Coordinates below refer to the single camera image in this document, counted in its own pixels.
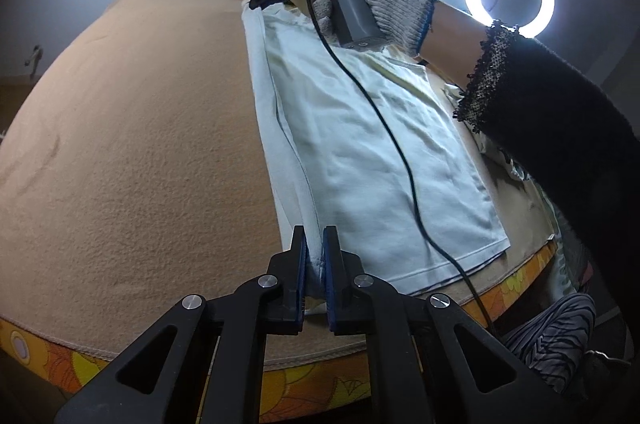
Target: white fabric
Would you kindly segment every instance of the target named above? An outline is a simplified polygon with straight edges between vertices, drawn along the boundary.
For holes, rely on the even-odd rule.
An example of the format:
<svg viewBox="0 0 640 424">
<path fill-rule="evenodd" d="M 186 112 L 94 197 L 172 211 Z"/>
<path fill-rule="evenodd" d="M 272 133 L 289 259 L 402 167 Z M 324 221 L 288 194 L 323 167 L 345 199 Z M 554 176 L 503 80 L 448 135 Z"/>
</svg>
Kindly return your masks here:
<svg viewBox="0 0 640 424">
<path fill-rule="evenodd" d="M 277 4 L 242 15 L 260 137 L 283 245 L 304 223 L 316 287 L 321 229 L 336 225 L 343 250 L 366 272 L 417 293 L 452 282 L 455 268 L 418 231 L 409 180 L 380 120 L 325 52 L 308 18 Z M 509 247 L 491 198 L 424 68 L 392 52 L 335 53 L 380 108 L 408 159 L 431 237 L 465 271 Z"/>
<path fill-rule="evenodd" d="M 463 91 L 455 84 L 445 83 L 443 92 L 449 103 L 454 108 L 458 107 L 458 104 L 463 98 Z M 482 132 L 475 133 L 471 124 L 468 122 L 465 121 L 465 124 L 474 138 L 476 146 L 478 146 L 478 151 L 482 155 L 485 155 L 487 158 L 498 164 L 502 169 L 507 171 L 513 180 L 519 182 L 529 180 L 529 173 L 519 163 L 514 161 L 511 157 L 508 157 L 494 141 Z"/>
</svg>

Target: gray battery pack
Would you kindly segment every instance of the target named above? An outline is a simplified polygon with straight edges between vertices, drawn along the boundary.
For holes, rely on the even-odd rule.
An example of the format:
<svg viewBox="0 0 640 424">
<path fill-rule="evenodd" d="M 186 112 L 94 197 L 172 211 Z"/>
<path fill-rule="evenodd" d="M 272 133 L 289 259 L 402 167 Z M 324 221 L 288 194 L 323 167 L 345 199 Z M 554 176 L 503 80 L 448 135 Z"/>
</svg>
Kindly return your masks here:
<svg viewBox="0 0 640 424">
<path fill-rule="evenodd" d="M 389 44 L 365 0 L 330 0 L 331 22 L 340 46 L 358 52 Z"/>
</svg>

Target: black clamp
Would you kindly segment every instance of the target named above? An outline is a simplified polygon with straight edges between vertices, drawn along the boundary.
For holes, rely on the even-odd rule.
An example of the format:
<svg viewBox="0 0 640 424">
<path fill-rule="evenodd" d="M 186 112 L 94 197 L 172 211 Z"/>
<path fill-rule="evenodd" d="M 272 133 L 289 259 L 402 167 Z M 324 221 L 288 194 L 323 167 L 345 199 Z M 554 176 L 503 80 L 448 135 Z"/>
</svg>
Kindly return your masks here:
<svg viewBox="0 0 640 424">
<path fill-rule="evenodd" d="M 67 402 L 55 424 L 258 422 L 267 334 L 302 330 L 302 227 L 267 274 L 222 298 L 188 295 Z M 568 424 L 561 397 L 452 299 L 399 294 L 324 231 L 329 328 L 366 334 L 374 411 L 384 424 Z"/>
</svg>

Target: black sleeve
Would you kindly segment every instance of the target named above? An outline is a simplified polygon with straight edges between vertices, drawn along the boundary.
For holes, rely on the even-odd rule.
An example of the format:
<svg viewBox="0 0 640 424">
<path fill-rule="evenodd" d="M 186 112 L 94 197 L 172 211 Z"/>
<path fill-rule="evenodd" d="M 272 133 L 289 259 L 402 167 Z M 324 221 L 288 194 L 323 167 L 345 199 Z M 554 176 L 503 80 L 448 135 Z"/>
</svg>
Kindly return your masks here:
<svg viewBox="0 0 640 424">
<path fill-rule="evenodd" d="M 558 205 L 640 343 L 640 141 L 600 88 L 534 39 L 494 23 L 482 47 L 454 116 Z"/>
</svg>

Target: orange floral fabric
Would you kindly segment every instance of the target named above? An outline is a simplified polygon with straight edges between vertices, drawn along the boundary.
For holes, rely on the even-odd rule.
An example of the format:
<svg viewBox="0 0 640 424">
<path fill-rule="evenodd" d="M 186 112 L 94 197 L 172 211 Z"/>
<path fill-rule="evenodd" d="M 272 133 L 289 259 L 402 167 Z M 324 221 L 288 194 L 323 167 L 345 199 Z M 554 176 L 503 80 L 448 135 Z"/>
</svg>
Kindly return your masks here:
<svg viewBox="0 0 640 424">
<path fill-rule="evenodd" d="M 482 294 L 492 319 L 497 319 L 538 277 L 556 252 L 549 242 L 516 272 Z M 463 309 L 478 322 L 482 314 L 470 301 Z M 0 348 L 34 374 L 76 393 L 108 362 L 44 340 L 0 319 Z M 260 422 L 277 422 L 344 406 L 371 395 L 366 352 L 304 366 L 264 372 Z"/>
</svg>

